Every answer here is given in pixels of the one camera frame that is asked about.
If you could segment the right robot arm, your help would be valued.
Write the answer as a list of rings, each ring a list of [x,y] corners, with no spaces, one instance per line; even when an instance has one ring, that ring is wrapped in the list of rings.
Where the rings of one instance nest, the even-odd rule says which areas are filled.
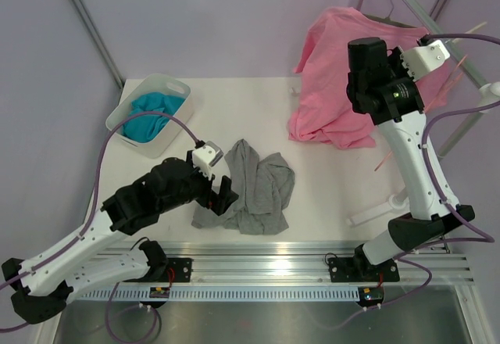
[[[445,44],[436,40],[404,51],[369,37],[350,41],[347,50],[352,109],[369,115],[386,139],[409,199],[409,213],[355,249],[354,272],[371,279],[396,256],[468,224],[475,213],[448,186],[425,130],[425,105],[416,85],[449,59]]]

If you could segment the cream hanger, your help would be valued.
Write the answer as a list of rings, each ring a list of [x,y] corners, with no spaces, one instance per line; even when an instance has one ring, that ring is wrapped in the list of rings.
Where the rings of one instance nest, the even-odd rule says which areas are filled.
[[[468,31],[466,31],[466,34],[475,34],[481,28],[485,27],[487,24],[488,24],[488,21],[481,22],[481,23],[477,24],[476,26],[472,27],[471,29],[469,29]],[[462,40],[461,38],[453,38],[453,39],[447,40],[447,43],[456,44],[456,43],[459,43],[461,40]]]

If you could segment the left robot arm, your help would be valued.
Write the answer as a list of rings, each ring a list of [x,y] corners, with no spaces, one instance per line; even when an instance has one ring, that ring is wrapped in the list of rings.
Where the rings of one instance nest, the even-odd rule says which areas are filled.
[[[114,258],[91,262],[97,253],[158,222],[161,214],[196,202],[217,215],[238,199],[231,179],[224,176],[218,191],[200,167],[178,158],[165,159],[131,185],[116,191],[102,204],[90,227],[67,236],[31,260],[11,258],[2,265],[6,279],[14,280],[11,296],[15,313],[28,324],[38,324],[62,312],[67,305],[96,289],[122,281],[158,281],[169,263],[156,241]]]

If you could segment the grey t shirt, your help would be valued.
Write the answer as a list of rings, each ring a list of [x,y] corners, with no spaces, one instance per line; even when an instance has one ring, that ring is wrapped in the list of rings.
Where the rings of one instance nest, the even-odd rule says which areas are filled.
[[[238,199],[218,216],[197,207],[191,225],[197,229],[222,227],[243,235],[278,235],[288,229],[284,216],[295,187],[295,172],[275,152],[265,158],[241,139],[225,155]]]

